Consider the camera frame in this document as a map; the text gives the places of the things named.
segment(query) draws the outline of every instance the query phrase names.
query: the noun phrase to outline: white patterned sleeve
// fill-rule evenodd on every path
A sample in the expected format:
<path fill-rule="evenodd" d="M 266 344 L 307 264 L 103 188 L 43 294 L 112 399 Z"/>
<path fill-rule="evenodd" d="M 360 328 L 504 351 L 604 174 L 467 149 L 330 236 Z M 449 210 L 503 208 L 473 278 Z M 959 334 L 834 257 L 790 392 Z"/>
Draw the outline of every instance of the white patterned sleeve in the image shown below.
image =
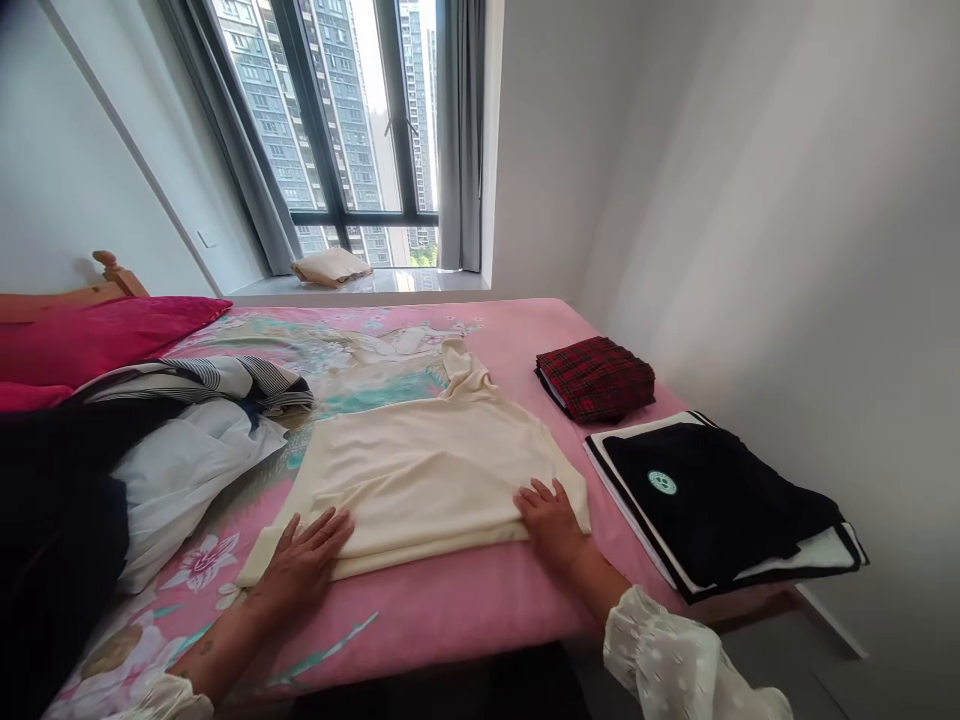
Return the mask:
<path fill-rule="evenodd" d="M 646 720 L 793 718 L 779 690 L 747 684 L 715 632 L 670 614 L 637 586 L 610 611 L 603 661 Z"/>
<path fill-rule="evenodd" d="M 213 704 L 206 695 L 194 695 L 186 678 L 163 673 L 157 676 L 134 707 L 107 720 L 210 720 Z"/>

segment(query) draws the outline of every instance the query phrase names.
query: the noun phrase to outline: hand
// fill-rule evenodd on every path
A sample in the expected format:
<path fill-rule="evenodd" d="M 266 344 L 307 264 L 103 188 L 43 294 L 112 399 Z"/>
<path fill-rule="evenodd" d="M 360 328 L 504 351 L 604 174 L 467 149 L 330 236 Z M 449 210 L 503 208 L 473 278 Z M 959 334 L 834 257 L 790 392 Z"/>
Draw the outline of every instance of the hand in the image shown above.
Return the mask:
<path fill-rule="evenodd" d="M 536 478 L 532 478 L 530 484 L 533 489 L 520 488 L 513 497 L 513 504 L 523 516 L 530 532 L 530 542 L 540 560 L 557 576 L 567 579 L 577 558 L 587 547 L 587 538 L 577 524 L 577 517 L 559 480 L 553 479 L 556 495 Z"/>
<path fill-rule="evenodd" d="M 350 513 L 329 508 L 299 535 L 300 515 L 287 524 L 273 559 L 243 604 L 266 632 L 275 632 L 323 602 L 337 553 L 353 534 Z"/>

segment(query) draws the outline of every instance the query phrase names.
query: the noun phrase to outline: gray curtain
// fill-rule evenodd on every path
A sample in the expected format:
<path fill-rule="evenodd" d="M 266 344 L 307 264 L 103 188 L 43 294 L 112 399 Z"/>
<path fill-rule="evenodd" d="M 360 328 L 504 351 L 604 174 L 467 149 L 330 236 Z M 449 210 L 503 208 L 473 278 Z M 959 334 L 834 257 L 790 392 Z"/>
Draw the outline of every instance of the gray curtain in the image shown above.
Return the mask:
<path fill-rule="evenodd" d="M 440 257 L 480 272 L 485 0 L 437 0 Z"/>
<path fill-rule="evenodd" d="M 275 275 L 303 257 L 283 194 L 207 0 L 160 0 L 247 218 Z"/>

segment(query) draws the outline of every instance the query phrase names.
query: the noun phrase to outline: red plaid fabric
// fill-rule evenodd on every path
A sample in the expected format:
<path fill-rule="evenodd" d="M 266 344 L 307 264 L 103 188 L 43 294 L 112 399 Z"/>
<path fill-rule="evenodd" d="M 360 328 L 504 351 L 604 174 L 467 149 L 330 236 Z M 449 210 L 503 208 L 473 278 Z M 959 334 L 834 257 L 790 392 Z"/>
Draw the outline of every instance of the red plaid fabric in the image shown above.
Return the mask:
<path fill-rule="evenodd" d="M 537 355 L 537 374 L 578 423 L 619 421 L 655 402 L 653 368 L 605 337 Z"/>

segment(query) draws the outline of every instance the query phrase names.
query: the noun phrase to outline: wrist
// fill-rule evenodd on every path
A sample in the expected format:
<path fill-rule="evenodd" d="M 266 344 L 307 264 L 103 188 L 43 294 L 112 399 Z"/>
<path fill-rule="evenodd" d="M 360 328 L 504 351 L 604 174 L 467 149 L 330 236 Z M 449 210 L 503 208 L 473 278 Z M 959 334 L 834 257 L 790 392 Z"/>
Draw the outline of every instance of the wrist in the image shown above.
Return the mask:
<path fill-rule="evenodd" d="M 577 550 L 570 564 L 567 566 L 564 579 L 574 587 L 588 582 L 588 576 L 592 568 L 596 567 L 598 562 L 603 562 L 603 555 L 589 539 L 584 538 L 583 544 Z"/>
<path fill-rule="evenodd" d="M 282 622 L 282 618 L 270 612 L 255 596 L 250 596 L 243 602 L 231 606 L 221 617 L 235 628 L 235 632 L 243 634 L 258 644 L 265 642 L 278 632 Z"/>

